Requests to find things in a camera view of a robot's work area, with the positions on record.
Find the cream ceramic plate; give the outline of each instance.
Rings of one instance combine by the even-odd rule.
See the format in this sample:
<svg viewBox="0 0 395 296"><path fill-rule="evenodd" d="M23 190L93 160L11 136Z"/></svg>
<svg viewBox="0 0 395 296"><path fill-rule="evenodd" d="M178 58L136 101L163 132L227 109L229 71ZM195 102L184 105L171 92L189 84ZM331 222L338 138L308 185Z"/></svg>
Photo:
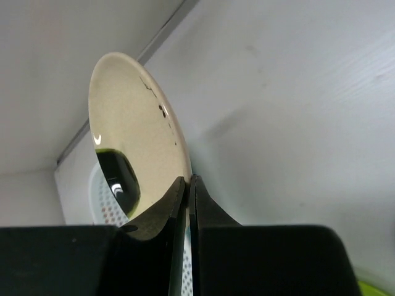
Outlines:
<svg viewBox="0 0 395 296"><path fill-rule="evenodd" d="M176 177L190 181L189 155L173 110L152 76L131 57L113 52L96 64L89 123L96 152L119 152L134 171L139 202L129 218L157 202Z"/></svg>

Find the gray edge trim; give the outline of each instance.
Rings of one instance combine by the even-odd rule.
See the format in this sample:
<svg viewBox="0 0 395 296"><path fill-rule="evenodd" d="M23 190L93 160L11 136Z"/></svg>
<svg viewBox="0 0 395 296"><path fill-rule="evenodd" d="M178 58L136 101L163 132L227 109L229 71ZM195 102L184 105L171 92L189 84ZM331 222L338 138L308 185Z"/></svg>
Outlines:
<svg viewBox="0 0 395 296"><path fill-rule="evenodd" d="M186 17L188 12L192 10L198 0L184 0L172 16L165 22L159 32L151 40L151 42L144 48L142 53L138 56L137 61L144 65L156 52L156 50L162 45L162 43L169 37L171 32L177 27L177 25ZM85 121L83 126L77 131L71 141L67 144L66 148L60 153L56 160L56 167L62 164L65 158L71 153L71 151L78 145L85 134L90 130L89 119Z"/></svg>

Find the gray metal strip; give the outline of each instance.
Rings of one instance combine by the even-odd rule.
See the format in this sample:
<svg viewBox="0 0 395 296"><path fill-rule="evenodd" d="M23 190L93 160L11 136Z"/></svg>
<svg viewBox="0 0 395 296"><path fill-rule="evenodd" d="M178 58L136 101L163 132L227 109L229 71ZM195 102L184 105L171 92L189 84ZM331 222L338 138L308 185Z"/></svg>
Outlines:
<svg viewBox="0 0 395 296"><path fill-rule="evenodd" d="M184 0L172 16L167 20L159 32L155 35L152 41L144 48L142 53L138 56L137 61L144 65L160 47L160 45L166 40L171 32L177 27L177 25L186 17L189 11L195 6L198 0ZM66 148L60 153L56 160L56 167L62 164L65 158L71 153L71 151L78 145L85 134L90 130L89 119L85 121L83 126L77 131L72 140L67 144Z"/></svg>

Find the green object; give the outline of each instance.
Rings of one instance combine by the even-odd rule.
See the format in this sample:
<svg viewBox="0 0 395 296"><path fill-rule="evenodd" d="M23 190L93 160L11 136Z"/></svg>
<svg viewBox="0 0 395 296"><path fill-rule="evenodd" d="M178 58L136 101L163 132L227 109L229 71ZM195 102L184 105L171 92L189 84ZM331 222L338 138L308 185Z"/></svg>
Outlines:
<svg viewBox="0 0 395 296"><path fill-rule="evenodd" d="M366 282L358 282L358 284L363 296L389 296L389 294L380 291Z"/></svg>

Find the white perforated basket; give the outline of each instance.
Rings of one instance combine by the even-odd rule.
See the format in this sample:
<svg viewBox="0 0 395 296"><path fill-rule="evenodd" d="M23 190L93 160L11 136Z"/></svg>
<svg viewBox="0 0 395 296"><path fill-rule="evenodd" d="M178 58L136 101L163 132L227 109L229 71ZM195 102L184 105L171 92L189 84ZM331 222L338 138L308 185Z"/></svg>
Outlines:
<svg viewBox="0 0 395 296"><path fill-rule="evenodd" d="M112 194L100 165L97 163L89 177L89 204L95 224L113 224L122 226L129 222ZM189 231L186 231L183 255L182 296L192 296L192 261Z"/></svg>

